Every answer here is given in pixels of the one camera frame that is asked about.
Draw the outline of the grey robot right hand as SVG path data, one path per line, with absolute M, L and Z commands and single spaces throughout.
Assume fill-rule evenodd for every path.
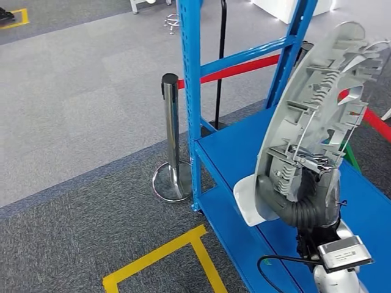
M 269 208 L 287 225 L 312 229 L 331 226 L 340 218 L 340 172 L 322 154 L 291 146 L 294 165 L 278 161 L 276 169 L 257 175 L 257 209 Z

